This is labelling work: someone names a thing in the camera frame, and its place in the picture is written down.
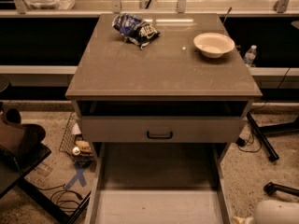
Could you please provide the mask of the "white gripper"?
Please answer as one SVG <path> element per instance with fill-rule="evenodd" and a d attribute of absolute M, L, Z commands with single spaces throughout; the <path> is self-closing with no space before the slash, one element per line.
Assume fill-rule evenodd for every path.
<path fill-rule="evenodd" d="M 233 217 L 233 221 L 235 224 L 254 224 L 254 218 L 253 217 L 247 217 L 244 219 L 243 217 Z"/>

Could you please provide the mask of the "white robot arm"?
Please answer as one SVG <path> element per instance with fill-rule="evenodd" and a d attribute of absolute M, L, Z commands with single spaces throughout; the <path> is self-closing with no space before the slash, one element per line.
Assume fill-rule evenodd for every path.
<path fill-rule="evenodd" d="M 299 203 L 259 202 L 251 217 L 233 217 L 234 224 L 299 224 Z"/>

